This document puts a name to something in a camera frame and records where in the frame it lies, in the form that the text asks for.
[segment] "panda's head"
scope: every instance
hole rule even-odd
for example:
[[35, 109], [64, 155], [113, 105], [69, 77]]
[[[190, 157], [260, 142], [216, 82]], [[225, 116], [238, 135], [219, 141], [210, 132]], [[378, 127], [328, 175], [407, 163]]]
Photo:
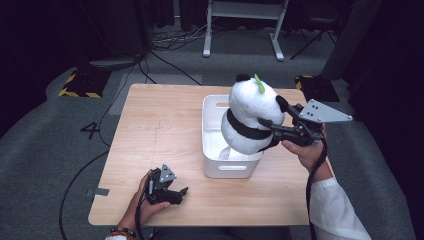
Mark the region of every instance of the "panda's head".
[[284, 102], [274, 89], [261, 81], [241, 74], [229, 96], [230, 108], [222, 117], [221, 132], [228, 145], [242, 154], [250, 155], [278, 144], [269, 129], [258, 118], [276, 125], [284, 121]]

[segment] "gray carpet floor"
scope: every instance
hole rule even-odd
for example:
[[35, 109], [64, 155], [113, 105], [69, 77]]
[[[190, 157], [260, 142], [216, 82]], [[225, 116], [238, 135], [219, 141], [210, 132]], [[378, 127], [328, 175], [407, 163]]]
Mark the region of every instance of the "gray carpet floor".
[[[282, 33], [279, 42], [286, 60], [278, 62], [268, 36], [271, 31], [220, 31], [213, 35], [209, 58], [202, 56], [204, 38], [177, 50], [153, 52], [208, 86], [231, 86], [237, 74], [257, 73], [272, 87], [295, 88], [295, 76], [320, 73], [333, 47], [328, 36], [289, 60], [303, 46], [303, 38], [298, 32], [287, 38]], [[171, 83], [166, 81], [172, 78], [177, 79], [172, 84], [195, 84], [152, 54], [141, 67], [159, 83]], [[59, 209], [70, 181], [90, 160], [109, 149], [107, 144], [113, 141], [129, 85], [153, 84], [135, 67], [132, 71], [114, 71], [103, 98], [60, 97], [72, 70], [52, 79], [46, 89], [47, 101], [0, 140], [1, 239], [61, 238]], [[334, 87], [341, 101], [328, 105], [353, 115], [347, 102], [347, 84], [339, 80]], [[89, 139], [89, 133], [80, 130], [92, 122], [101, 122], [101, 134]], [[329, 124], [327, 129], [334, 172], [372, 238], [415, 239], [405, 196], [364, 124]], [[89, 165], [66, 197], [63, 229], [68, 239], [103, 239], [111, 227], [88, 222], [92, 198], [86, 193], [97, 188], [106, 158]], [[293, 226], [291, 230], [294, 239], [309, 239], [307, 226]]]

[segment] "green leaf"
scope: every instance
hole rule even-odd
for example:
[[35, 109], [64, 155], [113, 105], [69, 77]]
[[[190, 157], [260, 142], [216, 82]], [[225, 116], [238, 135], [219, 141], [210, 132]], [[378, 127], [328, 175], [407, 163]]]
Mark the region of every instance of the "green leaf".
[[261, 92], [261, 94], [264, 94], [265, 87], [264, 87], [264, 85], [262, 85], [262, 81], [261, 81], [261, 79], [259, 79], [259, 77], [258, 77], [258, 75], [256, 75], [256, 73], [255, 73], [255, 80], [258, 83], [259, 92]]

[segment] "white plastic bin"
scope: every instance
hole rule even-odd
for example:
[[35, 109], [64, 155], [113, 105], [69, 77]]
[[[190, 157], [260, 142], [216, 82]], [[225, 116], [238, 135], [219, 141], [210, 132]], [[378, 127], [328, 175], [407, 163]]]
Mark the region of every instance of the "white plastic bin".
[[228, 97], [228, 95], [209, 95], [203, 100], [204, 172], [211, 178], [248, 178], [258, 165], [263, 152], [244, 155], [231, 149], [228, 160], [219, 159], [221, 151], [228, 147], [221, 133], [222, 116], [229, 107]]

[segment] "person's left hand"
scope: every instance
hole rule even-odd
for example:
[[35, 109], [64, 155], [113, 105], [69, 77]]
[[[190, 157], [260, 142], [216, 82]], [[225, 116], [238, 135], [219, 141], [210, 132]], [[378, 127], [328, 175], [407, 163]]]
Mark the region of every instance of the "person's left hand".
[[[138, 186], [138, 190], [134, 194], [134, 196], [132, 197], [131, 202], [128, 205], [127, 211], [125, 212], [121, 221], [118, 223], [118, 227], [128, 228], [128, 229], [131, 229], [133, 231], [136, 230], [135, 212], [136, 212], [136, 209], [137, 209], [138, 201], [139, 201], [140, 196], [143, 192], [144, 184], [146, 183], [149, 174], [150, 174], [150, 170], [141, 179], [140, 184]], [[149, 220], [150, 217], [152, 217], [156, 213], [168, 208], [169, 206], [171, 206], [171, 203], [169, 203], [169, 202], [161, 202], [161, 203], [157, 203], [155, 205], [151, 205], [149, 203], [149, 201], [144, 200], [143, 203], [141, 204], [141, 209], [140, 209], [141, 224], [146, 223]]]

